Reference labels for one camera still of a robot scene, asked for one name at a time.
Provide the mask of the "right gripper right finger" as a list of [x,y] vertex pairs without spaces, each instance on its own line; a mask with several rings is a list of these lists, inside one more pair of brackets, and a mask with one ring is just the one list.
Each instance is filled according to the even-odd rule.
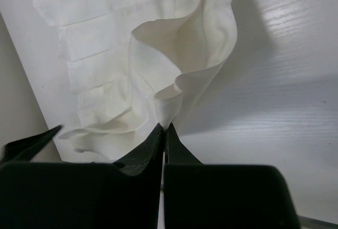
[[288,186],[273,166],[203,164],[165,133],[166,228],[300,228]]

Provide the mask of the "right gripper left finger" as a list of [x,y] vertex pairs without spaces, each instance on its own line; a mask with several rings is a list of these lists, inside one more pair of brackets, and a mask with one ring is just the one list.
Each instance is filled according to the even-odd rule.
[[1,165],[1,228],[157,228],[164,131],[113,163]]

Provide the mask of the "white skirt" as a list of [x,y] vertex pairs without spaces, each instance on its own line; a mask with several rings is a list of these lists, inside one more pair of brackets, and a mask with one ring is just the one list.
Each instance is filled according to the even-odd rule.
[[233,51],[232,0],[32,0],[59,31],[80,125],[60,139],[117,160],[181,125]]

